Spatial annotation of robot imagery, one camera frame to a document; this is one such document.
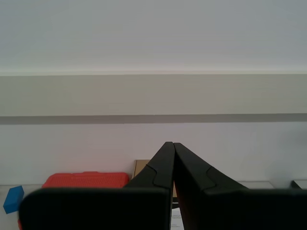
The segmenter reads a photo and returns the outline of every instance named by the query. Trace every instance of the black plastic part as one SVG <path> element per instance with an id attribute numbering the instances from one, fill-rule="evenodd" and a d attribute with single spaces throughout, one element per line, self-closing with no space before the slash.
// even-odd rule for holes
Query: black plastic part
<path id="1" fill-rule="evenodd" d="M 250 190 L 176 143 L 174 179 L 187 230 L 298 229 L 304 190 Z"/>
<path id="2" fill-rule="evenodd" d="M 302 189 L 295 181 L 292 181 L 290 184 L 291 188 Z"/>
<path id="3" fill-rule="evenodd" d="M 166 142 L 122 189 L 50 188 L 20 206 L 23 230 L 169 230 L 175 148 Z"/>
<path id="4" fill-rule="evenodd" d="M 185 229 L 199 230 L 211 211 L 206 204 L 209 191 L 233 191 L 246 189 L 243 185 L 222 174 L 180 143 L 175 143 L 174 180 L 179 207 Z"/>
<path id="5" fill-rule="evenodd" d="M 175 147 L 166 142 L 142 171 L 125 187 L 162 187 L 173 191 Z"/>

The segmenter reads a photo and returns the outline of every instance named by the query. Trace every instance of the white paper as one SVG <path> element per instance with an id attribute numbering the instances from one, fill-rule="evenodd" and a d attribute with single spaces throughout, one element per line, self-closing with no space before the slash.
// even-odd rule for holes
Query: white paper
<path id="1" fill-rule="evenodd" d="M 171 230 L 184 230 L 179 208 L 172 209 Z"/>

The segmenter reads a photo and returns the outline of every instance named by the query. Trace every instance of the blue cube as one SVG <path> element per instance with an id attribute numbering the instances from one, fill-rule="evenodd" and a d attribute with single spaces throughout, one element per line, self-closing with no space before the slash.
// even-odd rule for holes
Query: blue cube
<path id="1" fill-rule="evenodd" d="M 3 205 L 6 214 L 18 211 L 20 202 L 23 200 L 23 197 L 24 189 L 22 186 L 10 188 Z"/>

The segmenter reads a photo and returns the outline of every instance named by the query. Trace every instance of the red case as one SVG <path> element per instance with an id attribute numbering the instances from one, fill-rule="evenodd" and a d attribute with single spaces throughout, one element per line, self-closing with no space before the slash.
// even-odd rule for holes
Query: red case
<path id="1" fill-rule="evenodd" d="M 124 172 L 56 173 L 47 179 L 42 188 L 122 188 L 128 182 L 129 177 Z"/>

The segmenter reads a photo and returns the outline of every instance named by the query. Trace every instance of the wall molding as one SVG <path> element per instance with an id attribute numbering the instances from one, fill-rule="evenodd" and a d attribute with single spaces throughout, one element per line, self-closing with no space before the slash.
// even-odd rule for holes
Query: wall molding
<path id="1" fill-rule="evenodd" d="M 0 116 L 307 113 L 307 74 L 48 75 L 0 76 Z"/>

